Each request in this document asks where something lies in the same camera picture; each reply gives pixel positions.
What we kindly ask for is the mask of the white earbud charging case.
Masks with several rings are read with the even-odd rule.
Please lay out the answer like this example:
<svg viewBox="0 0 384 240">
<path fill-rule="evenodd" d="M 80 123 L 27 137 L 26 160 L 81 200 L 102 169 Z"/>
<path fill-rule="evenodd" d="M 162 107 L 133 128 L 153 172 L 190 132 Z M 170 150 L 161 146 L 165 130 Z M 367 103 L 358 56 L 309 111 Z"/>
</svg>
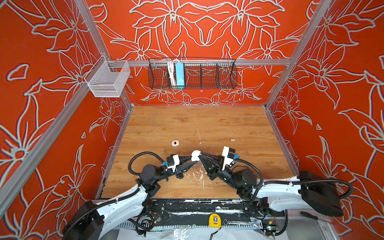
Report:
<svg viewBox="0 0 384 240">
<path fill-rule="evenodd" d="M 171 142 L 171 146 L 172 147 L 178 147 L 179 145 L 180 145 L 179 140 L 174 140 L 174 141 Z"/>
</svg>

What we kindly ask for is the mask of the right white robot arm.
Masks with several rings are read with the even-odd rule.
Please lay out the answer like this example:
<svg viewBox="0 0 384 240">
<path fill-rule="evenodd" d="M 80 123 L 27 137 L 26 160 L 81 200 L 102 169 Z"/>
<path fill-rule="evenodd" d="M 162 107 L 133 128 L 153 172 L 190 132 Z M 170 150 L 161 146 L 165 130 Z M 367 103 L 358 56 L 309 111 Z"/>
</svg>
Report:
<svg viewBox="0 0 384 240">
<path fill-rule="evenodd" d="M 200 161 L 211 180 L 219 178 L 245 204 L 266 200 L 267 208 L 275 212 L 285 210 L 314 210 L 329 217 L 342 217 L 341 201 L 354 192 L 351 183 L 339 179 L 325 179 L 308 171 L 284 180 L 264 180 L 261 171 L 235 154 L 210 155 L 193 151 L 193 161 Z"/>
</svg>

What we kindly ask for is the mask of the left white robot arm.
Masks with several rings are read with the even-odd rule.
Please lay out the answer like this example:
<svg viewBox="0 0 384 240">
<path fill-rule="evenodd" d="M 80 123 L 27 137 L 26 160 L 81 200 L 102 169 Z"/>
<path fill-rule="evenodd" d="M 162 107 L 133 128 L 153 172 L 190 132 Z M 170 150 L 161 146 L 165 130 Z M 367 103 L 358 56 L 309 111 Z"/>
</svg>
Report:
<svg viewBox="0 0 384 240">
<path fill-rule="evenodd" d="M 63 229 L 64 240 L 99 240 L 107 232 L 125 221 L 132 221 L 144 209 L 144 203 L 150 200 L 160 189 L 159 181 L 184 173 L 193 167 L 199 157 L 180 157 L 171 155 L 160 166 L 147 164 L 140 173 L 130 170 L 138 176 L 136 184 L 128 191 L 104 201 L 85 202 Z"/>
</svg>

